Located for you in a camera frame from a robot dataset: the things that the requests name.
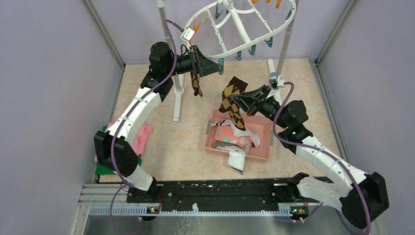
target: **beige floor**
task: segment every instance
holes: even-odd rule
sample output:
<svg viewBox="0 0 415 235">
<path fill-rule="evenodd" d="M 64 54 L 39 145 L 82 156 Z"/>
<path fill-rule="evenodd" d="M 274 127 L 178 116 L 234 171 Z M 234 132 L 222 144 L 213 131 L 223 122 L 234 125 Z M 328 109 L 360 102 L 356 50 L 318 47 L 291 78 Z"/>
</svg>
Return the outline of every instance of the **beige floor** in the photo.
<svg viewBox="0 0 415 235">
<path fill-rule="evenodd" d="M 227 157 L 205 152 L 206 124 L 211 111 L 219 108 L 222 90 L 233 76 L 249 84 L 247 91 L 267 84 L 266 64 L 266 60 L 226 62 L 223 76 L 213 74 L 201 78 L 203 98 L 193 96 L 190 78 L 186 74 L 184 78 L 186 92 L 181 120 L 173 121 L 175 99 L 173 90 L 147 119 L 154 130 L 145 148 L 142 167 L 157 180 L 291 177 L 298 172 L 313 176 L 322 175 L 309 162 L 292 154 L 278 141 L 274 141 L 274 155 L 267 163 L 247 161 L 243 175 L 228 166 Z M 147 70 L 148 65 L 127 65 L 115 110 L 116 117 L 119 117 L 130 104 Z M 325 146 L 338 154 L 333 132 L 308 60 L 286 60 L 282 76 L 284 80 L 295 84 L 291 100 L 301 99 L 307 107 L 309 121 L 305 126 Z M 283 90 L 283 99 L 288 90 L 289 88 Z M 103 176 L 100 181 L 119 181 L 119 178 L 116 175 Z"/>
</svg>

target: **pink basket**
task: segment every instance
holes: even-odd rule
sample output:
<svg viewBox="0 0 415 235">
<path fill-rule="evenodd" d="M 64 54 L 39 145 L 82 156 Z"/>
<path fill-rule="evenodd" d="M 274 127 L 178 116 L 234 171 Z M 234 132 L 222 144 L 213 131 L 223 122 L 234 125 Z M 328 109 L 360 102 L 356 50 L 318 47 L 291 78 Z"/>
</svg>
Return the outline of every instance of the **pink basket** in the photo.
<svg viewBox="0 0 415 235">
<path fill-rule="evenodd" d="M 259 147 L 251 148 L 246 160 L 265 163 L 272 156 L 274 134 L 272 132 L 272 122 L 265 117 L 249 117 L 242 114 L 245 125 L 255 134 L 258 134 L 261 139 Z M 228 156 L 229 151 L 212 148 L 211 145 L 215 142 L 214 135 L 217 126 L 210 126 L 213 122 L 230 119 L 228 113 L 221 113 L 217 109 L 213 110 L 212 116 L 207 122 L 207 129 L 205 135 L 205 148 L 207 153 Z"/>
</svg>

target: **white pole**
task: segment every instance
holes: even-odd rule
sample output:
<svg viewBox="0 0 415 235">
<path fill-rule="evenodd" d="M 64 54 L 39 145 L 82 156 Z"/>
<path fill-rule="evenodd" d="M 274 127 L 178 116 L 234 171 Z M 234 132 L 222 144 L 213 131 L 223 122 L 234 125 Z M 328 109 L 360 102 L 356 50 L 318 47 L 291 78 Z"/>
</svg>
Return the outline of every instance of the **white pole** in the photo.
<svg viewBox="0 0 415 235">
<path fill-rule="evenodd" d="M 165 37 L 166 43 L 169 45 L 170 49 L 173 49 L 171 38 L 166 28 L 167 18 L 166 18 L 166 10 L 164 8 L 164 0 L 157 0 L 157 7 L 159 8 L 161 25 L 163 26 L 164 37 Z M 183 74 L 180 74 L 179 76 L 177 75 L 173 76 L 174 85 L 176 86 L 174 88 L 174 94 L 176 95 L 176 99 L 174 101 L 173 121 L 179 121 L 179 118 L 180 118 L 180 109 L 182 107 L 182 95 L 184 93 L 183 80 L 184 80 Z"/>
<path fill-rule="evenodd" d="M 296 12 L 298 12 L 298 4 L 299 4 L 300 0 L 296 0 Z M 277 65 L 277 73 L 281 74 L 282 72 L 282 66 L 284 65 L 284 61 L 285 61 L 285 55 L 287 54 L 287 48 L 288 48 L 288 43 L 290 42 L 290 37 L 291 37 L 291 31 L 293 29 L 293 25 L 294 25 L 294 20 L 290 23 L 290 25 L 287 26 L 287 28 L 285 29 L 285 37 L 284 37 L 284 42 L 282 43 L 282 49 L 281 49 L 281 54 L 279 55 L 279 60 L 278 60 L 278 65 Z"/>
<path fill-rule="evenodd" d="M 241 18 L 239 18 L 238 13 L 236 12 L 235 6 L 233 5 L 233 0 L 223 0 L 222 3 L 229 11 L 229 14 L 232 17 L 233 22 L 235 22 L 236 28 L 238 29 L 239 34 L 241 35 L 244 43 L 251 42 L 251 39 L 249 38 L 249 35 L 245 30 L 244 24 L 242 23 Z"/>
</svg>

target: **gray wall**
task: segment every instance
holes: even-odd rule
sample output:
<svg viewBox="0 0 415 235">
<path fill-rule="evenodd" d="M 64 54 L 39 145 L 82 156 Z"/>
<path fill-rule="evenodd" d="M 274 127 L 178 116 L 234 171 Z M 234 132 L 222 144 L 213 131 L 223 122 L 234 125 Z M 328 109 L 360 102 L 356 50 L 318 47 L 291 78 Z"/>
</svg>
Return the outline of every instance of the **gray wall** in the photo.
<svg viewBox="0 0 415 235">
<path fill-rule="evenodd" d="M 214 0 L 166 0 L 167 18 L 181 26 L 202 7 L 214 2 Z M 275 9 L 275 2 L 266 4 L 264 0 L 258 1 L 257 8 L 262 16 L 271 26 L 281 25 L 287 16 L 290 3 L 288 0 L 282 1 L 280 9 Z M 288 58 L 316 58 L 327 40 L 332 28 L 338 20 L 340 14 L 347 4 L 347 0 L 301 0 L 299 5 L 296 23 L 293 29 Z M 105 24 L 115 46 L 121 57 L 127 64 L 148 63 L 150 47 L 153 43 L 164 41 L 163 30 L 159 11 L 155 0 L 92 0 L 101 20 Z M 246 0 L 236 0 L 235 5 L 239 9 L 247 6 Z M 243 16 L 242 22 L 249 28 L 248 33 L 255 37 L 263 35 L 263 26 L 257 24 L 257 17 L 251 14 Z M 221 31 L 226 45 L 242 44 L 239 35 L 234 34 L 233 22 L 230 20 L 224 27 L 226 32 Z M 202 26 L 200 32 L 195 36 L 194 42 L 205 54 L 220 52 L 217 38 L 212 26 Z M 180 33 L 171 27 L 176 44 L 181 44 Z M 268 59 L 278 58 L 282 46 L 284 33 L 280 33 L 274 38 L 274 46 L 269 49 L 265 43 L 256 47 L 256 55 L 252 57 L 247 51 L 243 52 L 242 59 Z"/>
<path fill-rule="evenodd" d="M 386 179 L 386 234 L 414 234 L 414 10 L 360 1 L 322 63 L 352 163 Z"/>
<path fill-rule="evenodd" d="M 0 3 L 0 234 L 68 234 L 120 67 L 81 0 Z"/>
</svg>

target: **cable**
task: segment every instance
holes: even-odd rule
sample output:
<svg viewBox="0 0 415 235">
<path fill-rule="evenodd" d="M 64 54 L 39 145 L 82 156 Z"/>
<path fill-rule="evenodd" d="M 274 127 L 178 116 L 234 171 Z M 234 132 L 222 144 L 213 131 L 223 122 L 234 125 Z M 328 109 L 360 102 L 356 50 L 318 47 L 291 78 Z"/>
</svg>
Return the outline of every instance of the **cable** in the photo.
<svg viewBox="0 0 415 235">
<path fill-rule="evenodd" d="M 273 121 L 273 132 L 274 132 L 275 137 L 276 137 L 279 141 L 281 141 L 281 142 L 283 142 L 283 143 L 287 143 L 287 144 L 291 144 L 291 145 L 296 145 L 296 146 L 301 146 L 301 147 L 306 147 L 306 148 L 311 148 L 311 149 L 314 149 L 314 150 L 320 151 L 320 152 L 324 153 L 325 155 L 329 156 L 331 159 L 333 159 L 334 161 L 336 161 L 336 162 L 339 164 L 339 166 L 340 166 L 340 167 L 344 170 L 344 172 L 347 174 L 347 176 L 348 176 L 348 177 L 350 178 L 350 180 L 352 181 L 353 186 L 355 187 L 355 189 L 356 189 L 356 191 L 357 191 L 357 194 L 358 194 L 358 195 L 359 195 L 359 197 L 360 197 L 360 200 L 361 200 L 361 202 L 362 202 L 362 206 L 363 206 L 363 210 L 365 211 L 365 217 L 366 217 L 366 231 L 365 231 L 363 234 L 356 234 L 356 233 L 354 233 L 354 232 L 353 232 L 353 231 L 352 231 L 352 230 L 351 230 L 351 229 L 347 226 L 347 224 L 346 224 L 346 223 L 345 223 L 345 221 L 343 220 L 343 218 L 342 218 L 342 216 L 340 215 L 340 213 L 336 210 L 337 215 L 339 215 L 340 221 L 342 222 L 342 224 L 344 225 L 344 227 L 346 228 L 346 230 L 347 230 L 349 233 L 351 233 L 351 234 L 353 234 L 353 235 L 369 235 L 369 234 L 370 234 L 370 229 L 371 229 L 371 223 L 370 223 L 370 215 L 369 215 L 368 205 L 367 205 L 367 203 L 366 203 L 366 201 L 365 201 L 365 198 L 363 197 L 363 193 L 362 193 L 362 191 L 360 190 L 359 184 L 356 182 L 356 180 L 354 179 L 353 175 L 352 175 L 352 174 L 350 173 L 350 171 L 346 168 L 346 166 L 345 166 L 342 162 L 337 161 L 337 158 L 336 158 L 335 156 L 333 156 L 331 153 L 329 153 L 329 152 L 327 152 L 327 151 L 325 151 L 325 150 L 322 150 L 322 149 L 320 149 L 320 148 L 318 148 L 318 147 L 314 147 L 314 146 L 311 146 L 311 145 L 308 145 L 308 144 L 303 144 L 303 143 L 296 143 L 296 142 L 292 142 L 292 141 L 287 141 L 287 140 L 284 140 L 283 138 L 281 138 L 281 137 L 277 134 L 277 130 L 276 130 L 277 119 L 278 119 L 279 115 L 281 114 L 282 109 L 283 109 L 283 108 L 284 108 L 284 106 L 286 105 L 286 103 L 287 103 L 288 99 L 290 98 L 290 96 L 292 95 L 292 93 L 293 93 L 293 91 L 294 91 L 294 84 L 293 84 L 292 82 L 284 82 L 284 85 L 290 85 L 290 86 L 291 86 L 291 88 L 290 88 L 290 91 L 289 91 L 289 93 L 288 93 L 287 97 L 284 99 L 284 101 L 282 102 L 282 104 L 281 104 L 280 108 L 278 109 L 277 114 L 275 115 L 275 118 L 274 118 L 274 121 Z"/>
<path fill-rule="evenodd" d="M 304 209 L 308 207 L 308 198 L 304 198 Z"/>
<path fill-rule="evenodd" d="M 121 188 L 122 188 L 122 183 L 119 185 Z M 125 190 L 125 189 L 122 189 L 124 192 L 128 192 L 127 190 Z"/>
<path fill-rule="evenodd" d="M 180 32 L 184 32 L 184 29 L 182 28 L 182 27 L 180 27 L 180 25 L 178 25 L 177 23 L 175 23 L 175 22 L 173 22 L 173 21 L 171 21 L 171 20 L 166 20 L 168 23 L 170 23 L 170 24 L 172 24 L 174 27 L 176 27 L 178 30 L 180 30 Z"/>
<path fill-rule="evenodd" d="M 173 73 L 174 73 L 174 69 L 176 68 L 176 63 L 177 63 L 177 51 L 176 51 L 176 45 L 174 44 L 174 40 L 173 40 L 173 37 L 172 37 L 172 35 L 171 35 L 171 32 L 170 32 L 170 30 L 169 30 L 169 28 L 168 28 L 168 25 L 167 25 L 167 23 L 171 23 L 172 25 L 174 25 L 175 23 L 173 23 L 172 21 L 170 21 L 170 20 L 166 20 L 166 22 L 165 22 L 165 26 L 166 26 L 166 30 L 167 30 L 167 32 L 168 32 L 168 34 L 169 34 L 169 37 L 170 37 L 170 39 L 171 39 L 171 44 L 172 44 L 172 47 L 173 47 L 173 66 L 171 67 L 171 71 L 170 71 L 170 73 L 166 76 L 166 78 L 165 79 L 163 79 L 159 84 L 157 84 L 157 85 L 155 85 L 153 88 L 151 88 L 149 91 L 147 91 L 142 97 L 141 97 L 141 99 L 139 99 L 139 100 L 137 100 L 137 102 L 135 102 L 134 103 L 134 105 L 131 107 L 131 109 L 127 112 L 127 114 L 125 115 L 125 117 L 126 118 L 128 118 L 128 116 L 130 116 L 130 114 L 134 111 L 134 109 L 138 106 L 138 104 L 140 103 L 140 101 L 141 100 L 143 100 L 146 96 L 148 96 L 150 93 L 152 93 L 155 89 L 157 89 L 158 87 L 160 87 L 161 85 L 163 85 L 172 75 L 173 75 Z M 122 231 L 120 231 L 116 226 L 115 226 L 115 224 L 114 224 L 114 220 L 113 220 L 113 213 L 112 213 L 112 211 L 113 211 L 113 204 L 114 204 L 114 201 L 115 201 L 115 197 L 118 195 L 118 193 L 125 187 L 125 186 L 128 186 L 128 187 L 130 187 L 130 188 L 132 188 L 132 187 L 134 187 L 132 184 L 130 184 L 127 180 L 125 180 L 124 179 L 124 177 L 121 175 L 121 172 L 119 171 L 119 169 L 118 169 L 118 166 L 117 166 L 117 164 L 116 164 L 116 161 L 115 161 L 115 153 L 114 153 L 114 146 L 115 146 L 115 140 L 116 140 L 116 137 L 118 136 L 118 134 L 119 134 L 119 131 L 121 130 L 121 128 L 122 128 L 122 126 L 124 125 L 124 123 L 125 123 L 125 120 L 126 119 L 123 119 L 122 121 L 121 121 L 121 123 L 119 124 L 119 126 L 117 127 L 117 129 L 116 129 L 116 131 L 115 131 L 115 133 L 114 133 L 114 136 L 113 136 L 113 139 L 112 139 L 112 141 L 111 141 L 111 159 L 112 159 L 112 161 L 113 161 L 113 165 L 114 165 L 114 169 L 115 169 L 115 171 L 116 171 L 116 173 L 117 173 L 117 175 L 119 176 L 119 178 L 121 179 L 121 181 L 124 183 L 124 185 L 123 186 L 121 186 L 118 190 L 117 190 L 117 192 L 114 194 L 114 197 L 113 197 L 113 199 L 112 199 L 112 201 L 111 201 L 111 204 L 110 204 L 110 220 L 111 220 L 111 224 L 112 224 L 112 226 L 113 226 L 113 228 L 119 233 L 119 234 L 122 234 L 122 235 L 134 235 L 134 234 L 136 234 L 136 233 L 138 233 L 138 232 L 140 232 L 141 231 L 141 229 L 143 228 L 143 226 L 144 226 L 144 222 L 142 222 L 142 225 L 137 229 L 137 230 L 135 230 L 134 232 L 132 232 L 132 233 L 129 233 L 129 234 L 126 234 L 126 233 L 124 233 L 124 232 L 122 232 Z"/>
<path fill-rule="evenodd" d="M 186 55 L 186 54 L 189 54 L 189 53 L 190 53 L 189 49 L 187 49 L 186 45 L 182 44 L 180 46 L 180 55 Z"/>
</svg>

